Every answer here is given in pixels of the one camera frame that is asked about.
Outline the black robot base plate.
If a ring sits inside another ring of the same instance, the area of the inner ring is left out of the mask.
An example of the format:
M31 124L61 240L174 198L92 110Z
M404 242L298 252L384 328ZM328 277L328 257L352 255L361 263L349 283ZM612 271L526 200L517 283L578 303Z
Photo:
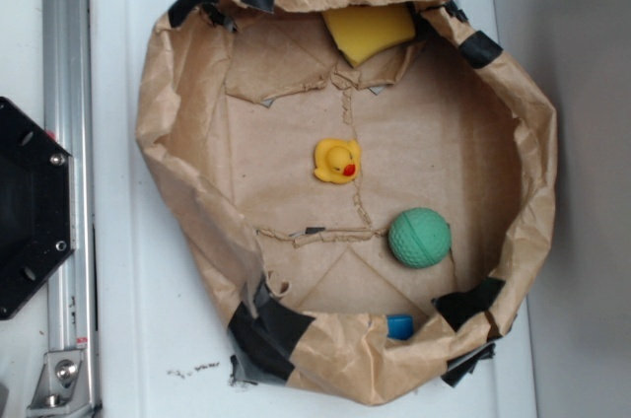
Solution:
M1 99L1 318L31 299L73 252L72 156Z

